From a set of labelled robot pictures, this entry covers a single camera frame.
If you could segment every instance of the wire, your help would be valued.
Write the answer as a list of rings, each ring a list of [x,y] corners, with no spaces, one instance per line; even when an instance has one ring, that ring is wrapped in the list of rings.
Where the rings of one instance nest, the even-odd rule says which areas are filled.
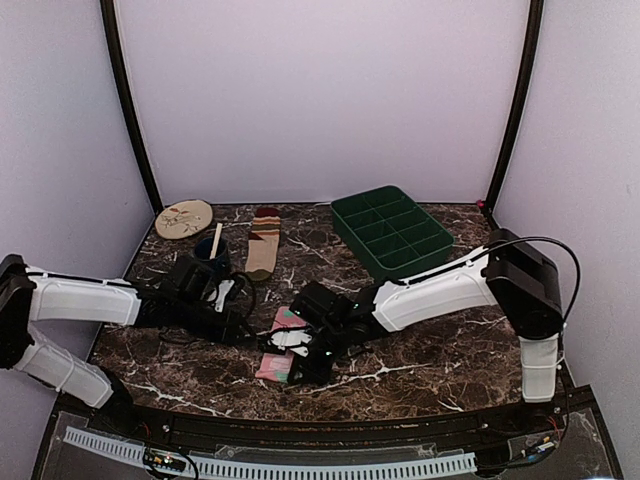
[[[121,437],[131,438],[131,435],[123,433],[118,428],[116,428],[111,423],[111,420],[109,419],[109,417],[107,417],[106,415],[101,415],[101,414],[98,414],[98,416],[102,420],[102,423],[104,423],[107,427],[109,427],[115,433],[117,433]],[[153,446],[153,447],[158,448],[158,449],[160,449],[162,451],[171,452],[171,453],[174,453],[174,454],[177,454],[177,455],[181,456],[182,458],[184,458],[191,465],[191,468],[193,468],[193,480],[200,480],[200,470],[198,469],[198,466],[196,465],[196,462],[194,462],[193,459],[189,455],[187,455],[186,453],[182,453],[180,451],[180,449],[170,450],[170,447],[168,445],[163,445],[162,443],[158,443],[158,442],[152,441],[151,440],[151,429],[149,428],[149,425],[147,425],[146,422],[140,422],[140,424],[138,424],[138,427],[143,427],[145,429],[145,433],[147,435],[147,439],[146,440],[140,440],[144,444],[145,448],[148,449],[148,448]]]
[[[527,242],[543,242],[543,243],[551,243],[553,245],[557,245],[558,247],[566,251],[571,256],[571,259],[573,260],[573,263],[576,269],[576,283],[573,288],[573,294],[571,295],[571,300],[569,300],[569,305],[567,306],[567,309],[564,312],[563,320],[566,322],[567,318],[569,317],[569,314],[571,313],[571,310],[573,309],[573,306],[576,303],[576,298],[578,297],[578,292],[580,290],[580,282],[582,279],[582,269],[580,267],[580,261],[578,260],[578,256],[568,245],[562,243],[560,240],[556,240],[555,238],[522,237],[522,238],[516,238],[514,240],[502,242],[494,247],[488,248],[487,250],[484,250],[478,255],[476,255],[475,257],[471,258],[470,261],[475,262],[476,260],[479,260],[480,258],[485,257],[487,255],[490,255],[498,250],[502,250],[503,248],[510,247],[512,245],[517,245],[518,243],[527,243]]]

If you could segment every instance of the striped sock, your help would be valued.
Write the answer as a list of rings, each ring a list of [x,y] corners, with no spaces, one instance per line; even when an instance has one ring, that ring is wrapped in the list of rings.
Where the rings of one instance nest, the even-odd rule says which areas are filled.
[[[249,255],[244,268],[254,282],[262,282],[273,273],[279,241],[280,212],[275,208],[259,208],[249,233]]]

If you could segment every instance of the purple wall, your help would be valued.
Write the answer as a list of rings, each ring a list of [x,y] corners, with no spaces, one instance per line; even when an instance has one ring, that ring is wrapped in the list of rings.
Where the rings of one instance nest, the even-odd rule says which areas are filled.
[[[325,201],[388,183],[475,202],[527,0],[137,0],[121,35],[166,202]]]
[[[0,4],[0,256],[63,272],[123,273],[152,213],[120,112],[100,5]],[[86,355],[95,325],[51,324]],[[30,478],[55,394],[0,371],[0,476]]]
[[[593,386],[625,477],[640,478],[640,3],[552,0],[545,10],[496,218],[522,235],[559,238],[580,257],[569,366]],[[571,260],[546,251],[568,299]]]

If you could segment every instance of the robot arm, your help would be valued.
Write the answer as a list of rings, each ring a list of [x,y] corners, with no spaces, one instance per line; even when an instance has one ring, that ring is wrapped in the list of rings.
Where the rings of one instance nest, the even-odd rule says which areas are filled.
[[[296,296],[291,310],[311,327],[310,341],[289,348],[283,334],[267,350],[293,350],[290,383],[326,383],[333,362],[348,348],[417,322],[483,305],[500,305],[520,339],[525,402],[551,400],[555,392],[558,335],[564,320],[554,263],[521,243],[489,254],[517,237],[492,233],[489,245],[447,265],[400,281],[361,290],[354,302],[318,283]],[[299,342],[300,332],[291,332]]]
[[[211,283],[215,284],[212,293],[208,292]],[[214,342],[236,344],[255,336],[246,323],[248,315],[225,308],[226,300],[243,286],[242,279],[233,275],[214,278],[212,271],[186,256],[178,258],[155,289],[120,279],[49,273],[25,265],[18,255],[8,255],[0,263],[0,368],[25,372],[90,407],[112,411],[116,420],[125,419],[120,426],[126,429],[124,407],[132,400],[124,385],[56,345],[36,328],[36,322],[176,325]]]

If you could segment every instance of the green plastic tray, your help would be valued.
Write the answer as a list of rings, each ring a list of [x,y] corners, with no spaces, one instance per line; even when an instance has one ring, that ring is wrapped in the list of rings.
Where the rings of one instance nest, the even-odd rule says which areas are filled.
[[[454,244],[437,220],[395,186],[331,203],[333,228],[376,280],[442,265]]]

